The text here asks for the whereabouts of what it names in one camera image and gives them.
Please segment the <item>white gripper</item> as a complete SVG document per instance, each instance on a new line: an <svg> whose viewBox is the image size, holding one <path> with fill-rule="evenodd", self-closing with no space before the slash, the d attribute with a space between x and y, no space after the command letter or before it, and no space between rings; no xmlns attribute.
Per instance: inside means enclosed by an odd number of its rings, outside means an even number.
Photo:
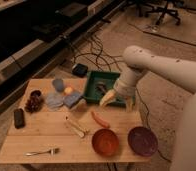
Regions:
<svg viewBox="0 0 196 171"><path fill-rule="evenodd" d="M120 78L118 78L113 86L113 89L115 91L108 91L103 98L100 100L99 105L101 107L105 107L107 104L113 102L116 98L116 93L119 96L122 96L125 99L125 104L126 104L126 110L127 111L132 111L133 110L133 97L135 95L135 86L130 85L122 81Z"/></svg>

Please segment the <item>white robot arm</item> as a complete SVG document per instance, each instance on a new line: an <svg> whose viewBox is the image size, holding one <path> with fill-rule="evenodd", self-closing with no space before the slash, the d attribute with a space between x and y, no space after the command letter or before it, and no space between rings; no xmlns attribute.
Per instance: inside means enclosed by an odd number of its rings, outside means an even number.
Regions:
<svg viewBox="0 0 196 171"><path fill-rule="evenodd" d="M106 106L120 96L131 108L130 98L135 95L136 85L147 71L192 93L179 121L170 171L196 171L196 62L158 56L139 46L127 47L123 60L125 67L120 77L99 104Z"/></svg>

